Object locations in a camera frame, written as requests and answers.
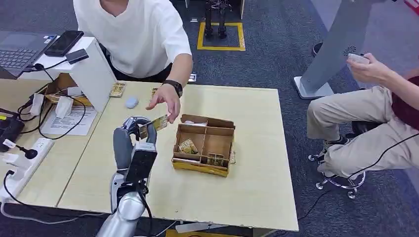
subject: khaki pants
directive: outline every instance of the khaki pants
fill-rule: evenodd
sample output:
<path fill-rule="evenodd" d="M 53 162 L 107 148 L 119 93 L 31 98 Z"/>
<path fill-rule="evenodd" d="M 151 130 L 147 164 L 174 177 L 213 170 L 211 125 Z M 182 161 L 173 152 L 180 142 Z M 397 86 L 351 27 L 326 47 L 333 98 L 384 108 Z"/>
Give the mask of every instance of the khaki pants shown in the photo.
<path fill-rule="evenodd" d="M 384 123 L 359 135 L 347 145 L 331 146 L 324 157 L 325 163 L 317 170 L 330 171 L 347 178 L 375 163 L 388 147 L 419 133 L 395 116 L 391 103 L 390 90 L 382 86 L 312 101 L 307 111 L 307 137 L 311 139 L 339 139 L 339 123 Z M 379 163 L 367 170 L 404 169 L 411 166 L 419 167 L 419 136 L 390 149 Z"/>

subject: gray stand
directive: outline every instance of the gray stand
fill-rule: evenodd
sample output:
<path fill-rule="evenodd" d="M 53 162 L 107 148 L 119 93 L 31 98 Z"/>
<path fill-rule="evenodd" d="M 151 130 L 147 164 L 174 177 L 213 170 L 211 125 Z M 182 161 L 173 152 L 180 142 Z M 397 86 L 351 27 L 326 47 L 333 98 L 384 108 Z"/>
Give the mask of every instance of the gray stand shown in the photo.
<path fill-rule="evenodd" d="M 333 95 L 327 83 L 345 65 L 348 53 L 359 53 L 373 3 L 386 0 L 342 0 L 326 40 L 302 77 L 294 83 L 302 99 Z"/>

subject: laptop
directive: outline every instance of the laptop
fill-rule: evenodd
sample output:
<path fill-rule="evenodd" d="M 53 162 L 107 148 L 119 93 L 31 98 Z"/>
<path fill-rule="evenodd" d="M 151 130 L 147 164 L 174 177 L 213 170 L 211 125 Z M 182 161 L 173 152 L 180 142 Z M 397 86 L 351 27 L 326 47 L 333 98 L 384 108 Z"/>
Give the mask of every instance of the laptop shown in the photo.
<path fill-rule="evenodd" d="M 0 31 L 0 79 L 17 79 L 56 38 L 51 33 Z"/>

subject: remote controller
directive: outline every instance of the remote controller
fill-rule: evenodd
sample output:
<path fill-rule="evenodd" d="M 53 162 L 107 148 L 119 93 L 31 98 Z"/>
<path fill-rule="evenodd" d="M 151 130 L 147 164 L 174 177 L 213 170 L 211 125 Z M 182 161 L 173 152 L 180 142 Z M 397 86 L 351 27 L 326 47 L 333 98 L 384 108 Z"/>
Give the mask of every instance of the remote controller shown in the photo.
<path fill-rule="evenodd" d="M 349 53 L 348 54 L 348 59 L 351 61 L 354 61 L 356 63 L 361 63 L 361 64 L 369 64 L 370 60 L 366 57 L 357 55 L 357 54 L 353 54 L 353 53 Z"/>

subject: person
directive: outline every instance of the person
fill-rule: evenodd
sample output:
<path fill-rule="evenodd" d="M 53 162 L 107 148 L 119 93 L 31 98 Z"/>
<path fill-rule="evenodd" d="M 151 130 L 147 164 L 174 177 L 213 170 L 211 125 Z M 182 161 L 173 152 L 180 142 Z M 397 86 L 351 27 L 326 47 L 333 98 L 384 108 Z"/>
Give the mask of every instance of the person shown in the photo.
<path fill-rule="evenodd" d="M 314 100 L 307 111 L 307 137 L 324 139 L 325 147 L 317 168 L 325 176 L 355 179 L 357 171 L 419 167 L 419 69 L 406 78 L 366 54 L 369 64 L 348 60 L 358 81 L 379 84 L 369 90 L 335 94 Z M 372 121 L 382 125 L 349 140 L 339 134 L 340 123 Z"/>
<path fill-rule="evenodd" d="M 108 52 L 118 80 L 162 82 L 148 110 L 166 102 L 168 120 L 180 112 L 179 97 L 192 71 L 182 19 L 169 0 L 73 0 L 79 30 Z"/>

